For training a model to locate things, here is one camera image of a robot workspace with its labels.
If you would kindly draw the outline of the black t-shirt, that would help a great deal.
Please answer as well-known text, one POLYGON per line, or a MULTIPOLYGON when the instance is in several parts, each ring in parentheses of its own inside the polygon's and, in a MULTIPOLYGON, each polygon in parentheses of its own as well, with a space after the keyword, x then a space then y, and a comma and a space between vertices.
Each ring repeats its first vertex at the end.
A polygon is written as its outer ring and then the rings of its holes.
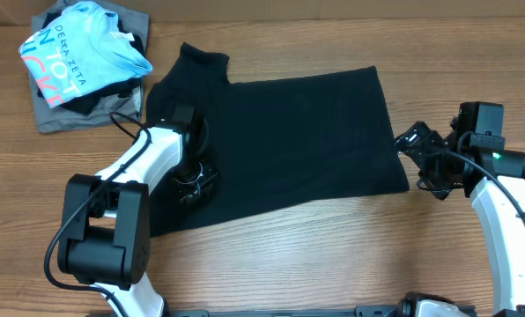
POLYGON ((405 192, 409 182, 377 69, 231 83, 229 59, 189 44, 146 101, 146 120, 194 107, 208 123, 213 197, 181 204, 169 179, 150 199, 151 234, 196 229, 313 200, 405 192))

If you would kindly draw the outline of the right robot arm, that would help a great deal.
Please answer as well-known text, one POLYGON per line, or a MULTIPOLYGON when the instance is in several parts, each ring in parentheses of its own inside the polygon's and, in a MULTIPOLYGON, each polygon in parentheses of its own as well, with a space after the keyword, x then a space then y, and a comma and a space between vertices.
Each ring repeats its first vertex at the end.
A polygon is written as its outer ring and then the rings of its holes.
POLYGON ((448 136, 416 122, 395 140, 418 167, 419 189, 439 200, 461 189, 482 226, 493 313, 525 316, 525 153, 506 149, 504 107, 464 102, 448 136))

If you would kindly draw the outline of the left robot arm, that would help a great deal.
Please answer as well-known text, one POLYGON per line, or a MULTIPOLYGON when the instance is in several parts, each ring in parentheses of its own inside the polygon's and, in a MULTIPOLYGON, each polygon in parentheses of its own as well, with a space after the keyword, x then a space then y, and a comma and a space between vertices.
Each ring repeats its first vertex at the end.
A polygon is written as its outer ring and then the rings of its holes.
POLYGON ((62 223, 44 255, 57 288, 99 293, 114 316, 168 316, 146 274, 150 197, 191 210, 213 197, 217 169, 203 157, 209 125, 195 107, 178 105, 140 124, 131 147, 95 175, 67 182, 62 223))

